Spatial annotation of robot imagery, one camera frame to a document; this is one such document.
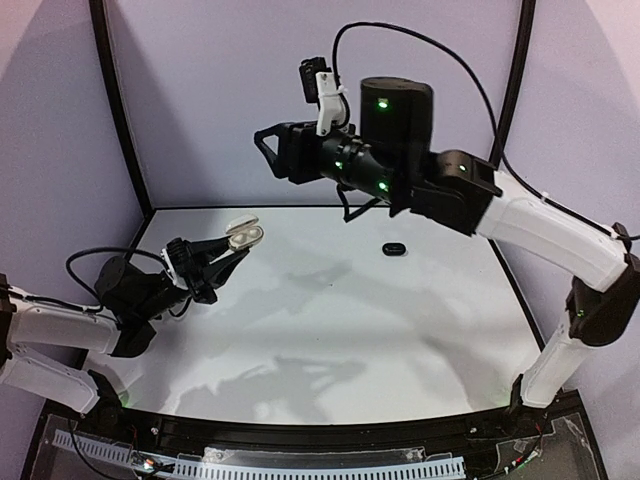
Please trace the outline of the black earbud charging case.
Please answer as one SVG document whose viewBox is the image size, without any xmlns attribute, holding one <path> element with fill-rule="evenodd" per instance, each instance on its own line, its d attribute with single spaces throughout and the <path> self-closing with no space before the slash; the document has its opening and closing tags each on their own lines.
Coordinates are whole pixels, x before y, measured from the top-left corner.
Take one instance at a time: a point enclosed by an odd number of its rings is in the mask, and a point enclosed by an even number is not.
<svg viewBox="0 0 640 480">
<path fill-rule="evenodd" d="M 382 245 L 382 253 L 389 257 L 401 257 L 407 252 L 407 248 L 400 242 L 387 242 Z"/>
</svg>

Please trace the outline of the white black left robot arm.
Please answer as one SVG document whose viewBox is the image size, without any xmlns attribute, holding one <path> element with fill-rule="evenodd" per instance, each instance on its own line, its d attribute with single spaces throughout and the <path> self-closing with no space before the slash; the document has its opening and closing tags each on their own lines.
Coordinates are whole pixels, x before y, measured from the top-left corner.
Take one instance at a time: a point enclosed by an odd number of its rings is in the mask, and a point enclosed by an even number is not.
<svg viewBox="0 0 640 480">
<path fill-rule="evenodd" d="M 115 416 L 122 407 L 110 381 L 95 370 L 76 370 L 32 350 L 34 344 L 79 348 L 115 358 L 135 358 L 149 347 L 152 321 L 177 316 L 177 305 L 212 305 L 216 291 L 249 254 L 242 233 L 190 242 L 176 238 L 146 273 L 120 248 L 103 266 L 94 292 L 99 304 L 81 306 L 1 285 L 1 381 L 84 415 Z"/>
</svg>

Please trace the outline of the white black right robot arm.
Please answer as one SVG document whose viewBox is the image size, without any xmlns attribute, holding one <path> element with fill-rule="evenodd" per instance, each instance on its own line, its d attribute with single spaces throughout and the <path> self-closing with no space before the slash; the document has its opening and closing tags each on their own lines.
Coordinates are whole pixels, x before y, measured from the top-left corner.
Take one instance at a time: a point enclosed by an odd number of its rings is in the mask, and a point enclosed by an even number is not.
<svg viewBox="0 0 640 480">
<path fill-rule="evenodd" d="M 333 76 L 307 89 L 314 122 L 283 122 L 254 142 L 273 174 L 294 184 L 333 180 L 461 234 L 506 242 L 568 271 L 566 313 L 534 363 L 515 380 L 512 411 L 542 410 L 588 354 L 618 340 L 639 302 L 639 260 L 621 225 L 589 225 L 528 192 L 516 178 L 460 150 L 430 148 L 433 91 L 397 77 L 362 80 L 351 125 Z"/>
</svg>

